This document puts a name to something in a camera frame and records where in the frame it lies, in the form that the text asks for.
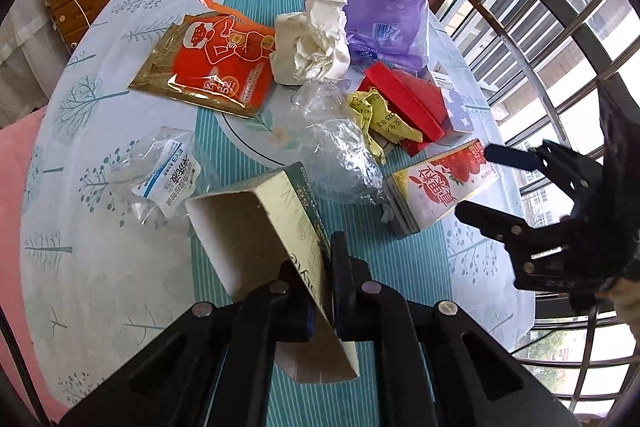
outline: black cable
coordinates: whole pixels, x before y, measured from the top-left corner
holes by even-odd
[[[545,333],[544,335],[542,335],[541,337],[536,338],[535,340],[531,341],[529,344],[525,344],[522,347],[519,347],[518,349],[515,349],[514,351],[511,351],[509,354],[510,355],[514,355],[515,353],[517,353],[518,351],[522,351],[523,349],[525,349],[526,347],[529,346],[533,346],[533,344],[538,343],[539,341],[541,341],[542,339],[546,339],[549,335],[551,335],[552,333],[556,333],[556,331],[559,330],[553,330],[553,331],[549,331],[548,333]]]
[[[20,375],[20,379],[22,380],[22,384],[25,391],[27,392],[27,396],[29,397],[38,420],[40,420],[40,423],[42,423],[44,427],[49,427],[51,423],[49,421],[49,418],[47,417],[47,413],[45,413],[44,411],[42,402],[38,397],[36,387],[34,386],[33,380],[31,380],[31,375],[29,374],[29,370],[27,369],[27,364],[26,362],[24,362],[24,358],[22,357],[22,353],[20,352],[20,346],[18,346],[18,341],[15,339],[14,332],[9,325],[9,321],[4,315],[2,307],[0,307],[0,330],[2,331],[2,336],[4,337],[6,345],[9,346],[9,351],[11,352],[11,356],[14,359],[15,367],[17,367],[18,369],[18,374]]]

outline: pink fabric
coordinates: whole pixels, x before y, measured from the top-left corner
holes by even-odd
[[[31,113],[13,125],[0,130],[0,305],[18,340],[31,378],[50,419],[59,421],[67,407],[53,398],[38,367],[22,302],[20,284],[20,215],[22,194],[31,162],[33,144],[38,135],[45,109]],[[17,369],[2,335],[0,365],[25,403],[30,406]]]

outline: open cardboard box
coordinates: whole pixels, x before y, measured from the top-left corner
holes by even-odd
[[[234,301],[277,279],[284,261],[296,266],[318,311],[311,341],[276,346],[275,362],[286,375],[300,383],[357,378],[355,345],[341,342],[332,327],[332,292],[325,271],[329,241],[302,163],[193,198],[186,206]]]

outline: crumpled yellow wrapper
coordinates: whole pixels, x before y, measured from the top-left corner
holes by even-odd
[[[369,129],[373,129],[393,143],[398,143],[405,138],[422,142],[422,133],[407,125],[394,112],[389,111],[386,100],[375,87],[371,87],[369,92],[356,91],[348,95],[347,102],[353,109],[356,124],[362,129],[376,162],[384,165],[385,153],[370,136]]]

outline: teal striped tablecloth section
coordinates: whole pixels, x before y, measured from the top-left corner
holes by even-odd
[[[300,11],[303,0],[225,0],[251,19],[273,26],[277,14]],[[242,154],[226,138],[212,110],[200,108],[196,138],[220,174],[223,185],[250,178],[267,168]],[[394,151],[384,167],[385,174],[415,163]],[[396,241],[380,223],[379,211],[369,206],[319,201],[322,220],[329,233],[347,232],[350,253],[365,259],[375,279],[392,286],[408,299],[433,304],[451,298],[446,240],[439,223],[429,230]],[[230,299],[197,240],[192,242],[193,280],[196,299],[216,306]],[[374,427],[378,406],[373,348],[358,344],[360,378],[334,385],[300,385],[277,367],[268,412],[270,427]]]

